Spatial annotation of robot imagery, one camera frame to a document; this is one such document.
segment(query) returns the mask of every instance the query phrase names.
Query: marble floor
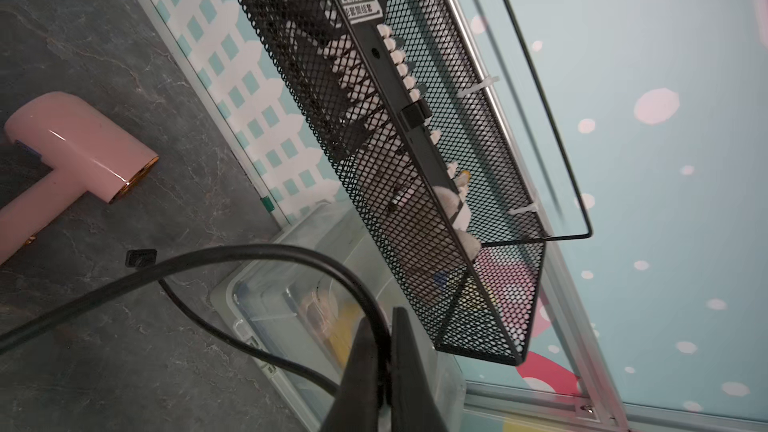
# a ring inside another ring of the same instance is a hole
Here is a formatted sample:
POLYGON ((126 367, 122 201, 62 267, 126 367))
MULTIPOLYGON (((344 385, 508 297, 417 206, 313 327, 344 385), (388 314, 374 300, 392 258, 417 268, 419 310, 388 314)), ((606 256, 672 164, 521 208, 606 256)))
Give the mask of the marble floor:
MULTIPOLYGON (((70 92, 160 155, 126 197, 86 194, 0 265, 0 331, 159 259, 278 233, 136 0, 0 0, 0 123, 70 92)), ((0 139, 0 206, 48 172, 0 139)), ((170 280, 207 320, 236 264, 170 280)), ((156 284, 0 357, 0 430, 302 430, 253 361, 198 330, 156 284)))

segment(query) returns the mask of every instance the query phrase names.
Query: plastic storage box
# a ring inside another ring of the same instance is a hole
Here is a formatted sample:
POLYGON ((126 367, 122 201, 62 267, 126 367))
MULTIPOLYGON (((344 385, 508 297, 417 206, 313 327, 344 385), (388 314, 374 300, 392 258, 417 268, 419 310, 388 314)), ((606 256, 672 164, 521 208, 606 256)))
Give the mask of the plastic storage box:
MULTIPOLYGON (((395 306, 408 310, 437 407, 448 428, 458 430, 466 382, 456 360, 435 351, 351 202, 321 205, 274 242, 311 248, 346 265, 390 321, 395 306)), ((331 278, 288 262, 250 262, 216 287, 211 301, 241 340, 341 381, 362 311, 331 278)), ((317 430, 331 396, 308 380, 255 362, 307 429, 317 430)))

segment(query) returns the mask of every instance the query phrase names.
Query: hair dryer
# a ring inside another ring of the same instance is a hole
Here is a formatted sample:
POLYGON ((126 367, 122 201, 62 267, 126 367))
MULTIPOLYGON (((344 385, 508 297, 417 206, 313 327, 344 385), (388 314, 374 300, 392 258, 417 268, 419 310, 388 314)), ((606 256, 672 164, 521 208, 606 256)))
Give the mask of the hair dryer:
POLYGON ((86 101, 63 92, 24 105, 5 133, 53 170, 0 209, 0 264, 86 191, 112 203, 158 160, 86 101))

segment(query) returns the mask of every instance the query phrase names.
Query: black metal mesh basket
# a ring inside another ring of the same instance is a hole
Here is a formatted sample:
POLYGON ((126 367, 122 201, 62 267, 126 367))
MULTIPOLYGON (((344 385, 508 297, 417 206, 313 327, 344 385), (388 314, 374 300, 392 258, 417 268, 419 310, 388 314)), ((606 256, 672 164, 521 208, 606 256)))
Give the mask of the black metal mesh basket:
POLYGON ((341 0, 238 1, 435 348, 520 364, 544 255, 534 241, 546 234, 535 212, 508 214, 532 198, 484 92, 457 98, 478 78, 446 0, 379 0, 383 18, 362 21, 341 0), (403 85, 380 22, 402 41, 422 100, 403 85), (437 149, 421 124, 426 104, 437 149), (519 244, 469 260, 433 189, 456 190, 443 158, 472 174, 468 231, 519 244))

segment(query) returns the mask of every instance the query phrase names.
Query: polka dot wallpaper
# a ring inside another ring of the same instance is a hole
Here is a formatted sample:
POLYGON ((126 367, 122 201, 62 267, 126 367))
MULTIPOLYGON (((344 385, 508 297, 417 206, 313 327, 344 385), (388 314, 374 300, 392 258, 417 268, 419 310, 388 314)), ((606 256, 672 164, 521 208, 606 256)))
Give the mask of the polka dot wallpaper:
MULTIPOLYGON (((768 0, 510 1, 594 224, 591 239, 561 246, 621 397, 768 420, 768 0)), ((532 170, 548 216, 578 232, 503 2, 460 2, 529 168, 521 111, 533 124, 562 208, 532 170)), ((577 394, 567 361, 538 359, 562 347, 544 333, 532 364, 462 367, 471 380, 577 394)))

